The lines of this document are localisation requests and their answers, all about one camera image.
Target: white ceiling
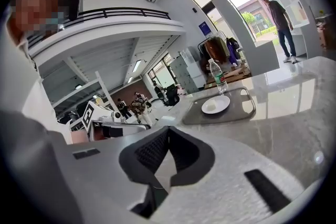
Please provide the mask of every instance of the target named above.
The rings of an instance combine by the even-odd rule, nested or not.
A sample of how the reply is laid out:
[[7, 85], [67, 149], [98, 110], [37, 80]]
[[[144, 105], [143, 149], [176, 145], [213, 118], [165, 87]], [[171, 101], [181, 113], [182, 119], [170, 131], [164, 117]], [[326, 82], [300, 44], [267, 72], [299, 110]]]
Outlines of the white ceiling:
[[[43, 84], [51, 103], [57, 102], [75, 90], [78, 84], [96, 79], [98, 71], [107, 89], [111, 92], [133, 77], [137, 79], [144, 69], [157, 56], [172, 36], [151, 36], [130, 38], [96, 46], [71, 56], [71, 60], [78, 67], [83, 76], [78, 76], [68, 62], [61, 61], [51, 70], [41, 73]], [[136, 72], [133, 72], [136, 61], [142, 60]]]

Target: bottle label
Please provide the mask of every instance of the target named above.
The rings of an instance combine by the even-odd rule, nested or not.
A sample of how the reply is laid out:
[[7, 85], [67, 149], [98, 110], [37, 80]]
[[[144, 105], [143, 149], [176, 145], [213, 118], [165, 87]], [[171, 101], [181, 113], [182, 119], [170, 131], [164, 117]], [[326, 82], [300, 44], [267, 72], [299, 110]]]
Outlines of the bottle label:
[[216, 81], [216, 84], [222, 84], [223, 82], [225, 82], [224, 74], [222, 73], [222, 74], [215, 76], [215, 81]]

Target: white plate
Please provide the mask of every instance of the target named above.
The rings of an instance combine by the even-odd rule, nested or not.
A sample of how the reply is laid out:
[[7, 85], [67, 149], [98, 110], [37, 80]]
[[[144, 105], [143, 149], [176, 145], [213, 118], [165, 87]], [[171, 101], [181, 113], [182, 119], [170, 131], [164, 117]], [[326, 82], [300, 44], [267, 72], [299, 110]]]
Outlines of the white plate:
[[225, 95], [215, 96], [207, 100], [203, 106], [202, 111], [206, 114], [216, 114], [226, 109], [230, 104], [230, 98]]

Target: blue sign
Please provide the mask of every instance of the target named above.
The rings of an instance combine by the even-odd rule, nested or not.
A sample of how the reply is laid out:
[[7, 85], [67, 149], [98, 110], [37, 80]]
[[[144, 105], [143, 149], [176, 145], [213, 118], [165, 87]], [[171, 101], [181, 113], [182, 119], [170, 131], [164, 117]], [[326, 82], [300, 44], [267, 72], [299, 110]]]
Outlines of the blue sign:
[[199, 25], [200, 30], [203, 32], [204, 36], [208, 35], [211, 33], [210, 28], [206, 24], [206, 22], [203, 22]]

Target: sneaker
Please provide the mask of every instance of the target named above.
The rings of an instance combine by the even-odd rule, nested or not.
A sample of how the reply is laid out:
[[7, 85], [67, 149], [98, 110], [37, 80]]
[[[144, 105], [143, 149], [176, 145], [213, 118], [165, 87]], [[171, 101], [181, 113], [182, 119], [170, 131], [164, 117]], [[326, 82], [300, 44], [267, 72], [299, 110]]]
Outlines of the sneaker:
[[292, 63], [297, 63], [297, 62], [298, 62], [298, 60], [296, 59], [296, 57], [292, 56]]
[[288, 56], [286, 56], [286, 58], [284, 59], [284, 61], [283, 62], [289, 62], [290, 61], [290, 57]]

